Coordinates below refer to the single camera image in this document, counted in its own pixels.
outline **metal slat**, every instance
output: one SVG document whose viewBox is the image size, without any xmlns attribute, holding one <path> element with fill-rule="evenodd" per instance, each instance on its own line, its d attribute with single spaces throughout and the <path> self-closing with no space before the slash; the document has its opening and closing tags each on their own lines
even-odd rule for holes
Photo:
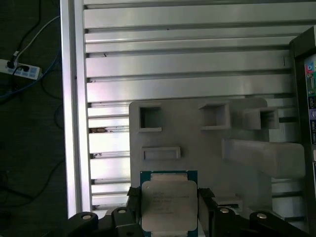
<svg viewBox="0 0 316 237">
<path fill-rule="evenodd" d="M 129 151 L 129 133 L 91 133 L 89 134 L 90 153 L 119 153 Z"/>
<path fill-rule="evenodd" d="M 88 123 L 89 128 L 129 126 L 128 117 L 90 118 Z"/>
<path fill-rule="evenodd" d="M 305 216 L 305 204 L 302 197 L 278 197 L 272 199 L 273 211 L 282 217 Z"/>
<path fill-rule="evenodd" d="M 92 205 L 113 205 L 122 206 L 127 202 L 128 196 L 126 194 L 107 194 L 107 195 L 93 195 Z"/>
<path fill-rule="evenodd" d="M 295 107 L 295 98 L 274 98 L 266 99 L 269 107 Z"/>
<path fill-rule="evenodd" d="M 114 32 L 91 32 L 85 34 L 85 42 L 111 43 L 111 42 L 135 42 L 135 41 L 158 41 L 158 40 L 194 40 L 194 39 L 234 39 L 248 37 L 297 36 L 309 29 L 306 26 L 269 26 L 269 27 L 235 27 L 214 29 L 186 29 L 173 30 L 163 29 L 159 31 L 114 31 Z"/>
<path fill-rule="evenodd" d="M 297 111 L 295 108 L 283 108 L 278 110 L 279 118 L 296 117 Z M 104 118 L 90 118 L 88 121 L 89 128 L 98 127 L 128 127 L 129 120 L 127 117 L 108 117 L 104 115 Z"/>
<path fill-rule="evenodd" d="M 86 29 L 315 20 L 315 2 L 88 9 Z"/>
<path fill-rule="evenodd" d="M 88 108 L 89 118 L 128 116 L 128 106 Z"/>
<path fill-rule="evenodd" d="M 271 142 L 295 142 L 298 124 L 294 122 L 281 123 L 280 129 L 269 130 Z M 129 133 L 92 133 L 90 138 L 90 153 L 112 153 L 129 151 Z"/>
<path fill-rule="evenodd" d="M 123 184 L 99 184 L 92 185 L 91 192 L 95 194 L 126 194 L 129 190 L 130 183 Z"/>
<path fill-rule="evenodd" d="M 269 130 L 270 142 L 297 142 L 299 139 L 298 123 L 280 123 L 279 129 Z"/>
<path fill-rule="evenodd" d="M 87 58 L 87 77 L 284 70 L 289 52 L 250 51 Z"/>
<path fill-rule="evenodd" d="M 279 118 L 297 117 L 298 111 L 296 108 L 283 108 L 278 109 Z"/>
<path fill-rule="evenodd" d="M 99 220 L 105 216 L 107 210 L 94 210 L 93 213 L 98 215 Z"/>
<path fill-rule="evenodd" d="M 87 84 L 88 102 L 291 93 L 291 75 L 122 80 Z"/>
<path fill-rule="evenodd" d="M 299 181 L 272 183 L 272 195 L 279 196 L 286 193 L 296 193 L 303 190 L 303 184 Z"/>
<path fill-rule="evenodd" d="M 91 159 L 91 179 L 104 179 L 109 182 L 130 181 L 129 158 Z"/>
<path fill-rule="evenodd" d="M 121 52 L 141 50 L 167 50 L 167 49 L 198 49 L 198 48 L 240 48 L 263 46 L 286 46 L 294 36 L 269 38 L 239 38 L 239 39 L 188 39 L 188 40 L 162 40 L 117 43 L 91 43 L 86 44 L 86 53 Z"/>
</svg>

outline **black cable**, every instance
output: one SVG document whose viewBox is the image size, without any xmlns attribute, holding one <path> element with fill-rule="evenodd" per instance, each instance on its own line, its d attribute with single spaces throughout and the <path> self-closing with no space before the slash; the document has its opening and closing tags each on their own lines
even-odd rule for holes
<svg viewBox="0 0 316 237">
<path fill-rule="evenodd" d="M 51 1 L 51 4 L 53 4 L 54 7 L 59 9 L 59 4 L 58 4 L 59 1 L 57 1 L 57 2 L 54 2 L 54 0 L 50 0 L 50 1 Z"/>
<path fill-rule="evenodd" d="M 44 80 L 41 80 L 40 81 L 40 86 L 43 90 L 43 92 L 48 95 L 49 97 L 53 98 L 53 99 L 56 99 L 56 100 L 62 100 L 63 98 L 62 97 L 58 97 L 56 95 L 53 95 L 52 93 L 50 93 L 49 91 L 47 91 L 47 89 L 45 88 L 45 85 L 44 85 Z"/>
<path fill-rule="evenodd" d="M 25 202 L 25 203 L 22 203 L 22 204 L 16 204 L 16 205 L 0 205 L 0 207 L 2 208 L 11 208 L 11 207 L 21 207 L 21 206 L 25 206 L 25 205 L 28 205 L 30 204 L 31 202 L 35 201 L 44 191 L 45 189 L 47 188 L 53 174 L 55 173 L 55 171 L 58 169 L 58 167 L 63 164 L 65 162 L 64 159 L 62 159 L 61 161 L 59 161 L 55 167 L 52 169 L 52 171 L 50 172 L 49 176 L 48 176 L 48 179 L 46 181 L 46 183 L 44 184 L 43 188 L 31 199 L 29 200 L 28 202 Z"/>
<path fill-rule="evenodd" d="M 7 186 L 0 186 L 0 189 L 2 189 L 4 191 L 7 191 L 8 193 L 14 194 L 16 196 L 20 196 L 22 198 L 26 198 L 26 199 L 29 199 L 29 200 L 33 199 L 33 197 L 31 195 L 24 194 L 24 193 L 22 193 L 20 191 L 13 190 L 11 188 L 8 188 Z"/>
<path fill-rule="evenodd" d="M 40 25 L 40 22 L 41 22 L 41 0 L 39 0 L 39 18 L 38 18 L 38 21 L 35 23 L 35 25 L 30 28 L 25 34 L 24 36 L 22 37 L 22 39 L 20 40 L 17 48 L 16 48 L 16 51 L 20 51 L 21 48 L 22 48 L 22 44 L 24 42 L 24 40 L 26 39 L 27 36 L 29 36 L 29 34 L 37 27 Z M 11 60 L 8 62 L 8 67 L 9 68 L 14 68 L 14 61 L 15 61 L 15 56 L 12 56 Z"/>
<path fill-rule="evenodd" d="M 62 111 L 63 106 L 64 106 L 63 104 L 58 106 L 58 108 L 55 110 L 55 113 L 54 113 L 54 123 L 55 123 L 56 127 L 58 127 L 60 130 L 64 130 L 64 127 L 59 125 L 59 123 L 58 123 L 58 113 L 60 111 Z"/>
<path fill-rule="evenodd" d="M 15 68 L 15 70 L 13 71 L 12 75 L 11 75 L 11 79 L 9 81 L 10 83 L 10 87 L 11 87 L 11 90 L 12 91 L 15 91 L 17 90 L 17 85 L 15 84 L 15 81 L 14 81 L 14 76 L 16 74 L 16 72 L 19 70 L 19 69 L 23 69 L 24 71 L 28 71 L 30 68 L 28 66 L 18 66 Z M 13 98 L 15 98 L 18 94 L 12 94 L 10 96 L 8 96 L 7 98 L 5 98 L 4 100 L 1 100 L 0 101 L 0 105 L 4 105 L 6 104 L 7 102 L 9 102 L 10 100 L 12 100 Z"/>
</svg>

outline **round screw head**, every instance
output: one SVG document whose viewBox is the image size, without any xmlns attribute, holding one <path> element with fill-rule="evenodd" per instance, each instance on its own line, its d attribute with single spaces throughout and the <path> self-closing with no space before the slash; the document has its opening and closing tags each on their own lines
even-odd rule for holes
<svg viewBox="0 0 316 237">
<path fill-rule="evenodd" d="M 90 218 L 91 218 L 91 216 L 90 215 L 85 215 L 85 216 L 83 216 L 82 217 L 84 220 L 89 220 Z"/>
<path fill-rule="evenodd" d="M 265 214 L 263 214 L 263 213 L 258 213 L 257 217 L 260 218 L 260 219 L 266 219 L 267 218 L 267 216 Z"/>
<path fill-rule="evenodd" d="M 222 213 L 229 213 L 229 210 L 227 208 L 221 208 L 220 211 Z"/>
</svg>

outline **rectangular slot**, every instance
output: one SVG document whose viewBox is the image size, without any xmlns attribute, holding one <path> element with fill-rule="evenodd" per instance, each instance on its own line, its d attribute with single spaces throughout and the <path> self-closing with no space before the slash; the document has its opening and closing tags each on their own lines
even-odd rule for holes
<svg viewBox="0 0 316 237">
<path fill-rule="evenodd" d="M 180 159 L 180 147 L 150 147 L 142 148 L 144 160 Z"/>
<path fill-rule="evenodd" d="M 261 128 L 275 129 L 276 117 L 275 111 L 260 111 Z"/>
<path fill-rule="evenodd" d="M 202 111 L 201 130 L 219 130 L 231 128 L 228 103 L 210 103 L 200 107 Z"/>
<path fill-rule="evenodd" d="M 311 121 L 311 128 L 312 128 L 312 131 L 316 131 L 316 122 L 315 121 Z"/>
<path fill-rule="evenodd" d="M 316 132 L 312 133 L 312 143 L 316 144 Z"/>
<path fill-rule="evenodd" d="M 314 109 L 316 108 L 316 97 L 309 97 L 308 98 L 308 102 L 309 102 L 309 107 L 310 109 Z"/>
<path fill-rule="evenodd" d="M 139 118 L 141 132 L 162 131 L 162 114 L 159 106 L 140 107 Z"/>
</svg>

